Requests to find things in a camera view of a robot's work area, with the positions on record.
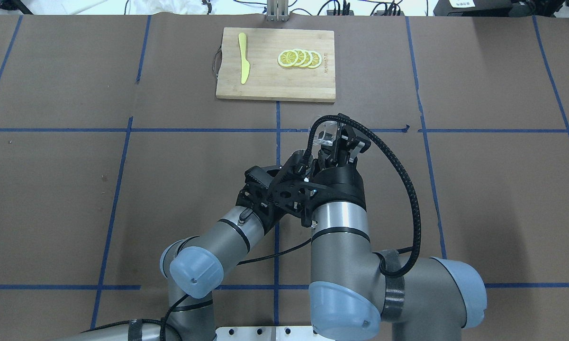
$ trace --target lemon slice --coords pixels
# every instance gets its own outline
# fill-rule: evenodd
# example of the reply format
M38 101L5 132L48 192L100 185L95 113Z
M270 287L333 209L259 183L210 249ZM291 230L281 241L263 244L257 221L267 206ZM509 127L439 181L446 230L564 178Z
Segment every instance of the lemon slice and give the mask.
M278 55L278 64L282 67L291 67L297 63L299 54L295 50L284 50Z
M305 64L307 55L305 54L306 50L302 50L301 48L295 48L295 52L297 52L297 63L295 66L299 66L301 64Z
M303 50L303 53L306 55L306 62L298 66L308 67L310 64L312 64L312 53L309 52L308 50Z
M322 64L322 56L316 51L310 51L312 55L312 62L307 66L308 69L316 69Z

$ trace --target light blue cap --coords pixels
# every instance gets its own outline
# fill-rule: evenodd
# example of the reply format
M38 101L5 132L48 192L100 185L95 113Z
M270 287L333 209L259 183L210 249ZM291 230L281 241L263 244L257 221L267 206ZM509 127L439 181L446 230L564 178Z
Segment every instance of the light blue cap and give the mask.
M338 341L361 341L379 333L381 315L364 296L327 281L310 284L310 308L314 330Z
M439 259L432 257L440 262L451 274L466 305L466 325L463 328L473 328L484 320L484 309L486 309L486 289L480 274L470 265L462 261Z
M223 281L223 266L210 251L190 246L170 264L172 279L193 298L203 298Z

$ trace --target white sticker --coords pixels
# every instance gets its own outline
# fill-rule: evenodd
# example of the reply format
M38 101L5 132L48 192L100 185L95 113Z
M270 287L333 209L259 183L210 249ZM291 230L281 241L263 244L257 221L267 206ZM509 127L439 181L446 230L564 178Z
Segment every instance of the white sticker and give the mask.
M475 7L473 0L449 0L451 6L454 9L466 9L469 7Z

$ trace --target yellow knife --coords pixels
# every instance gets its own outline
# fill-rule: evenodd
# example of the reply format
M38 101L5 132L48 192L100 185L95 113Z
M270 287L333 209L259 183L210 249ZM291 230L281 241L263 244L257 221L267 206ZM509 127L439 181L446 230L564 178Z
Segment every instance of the yellow knife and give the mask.
M240 43L240 60L242 61L240 69L240 84L245 84L246 80L248 79L248 73L250 72L250 63L246 59L246 33L240 33L238 35L238 43Z

